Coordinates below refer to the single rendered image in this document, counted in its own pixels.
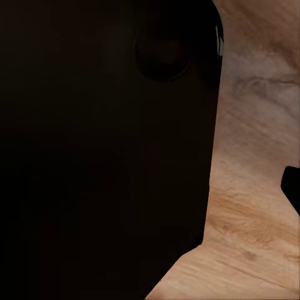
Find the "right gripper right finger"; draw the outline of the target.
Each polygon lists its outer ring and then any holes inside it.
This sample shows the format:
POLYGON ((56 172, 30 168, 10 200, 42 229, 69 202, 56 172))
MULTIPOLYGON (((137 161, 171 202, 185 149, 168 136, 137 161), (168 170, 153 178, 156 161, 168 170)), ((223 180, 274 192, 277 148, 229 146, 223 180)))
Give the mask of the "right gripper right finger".
POLYGON ((281 190, 300 215, 300 169, 286 166, 282 174, 281 190))

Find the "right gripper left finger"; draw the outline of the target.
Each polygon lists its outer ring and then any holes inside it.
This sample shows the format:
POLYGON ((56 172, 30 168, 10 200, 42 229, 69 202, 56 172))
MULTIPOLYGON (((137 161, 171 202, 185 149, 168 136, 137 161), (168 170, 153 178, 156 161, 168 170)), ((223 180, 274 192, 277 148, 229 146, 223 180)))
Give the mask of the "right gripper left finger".
POLYGON ((26 166, 0 173, 0 240, 32 190, 26 166))

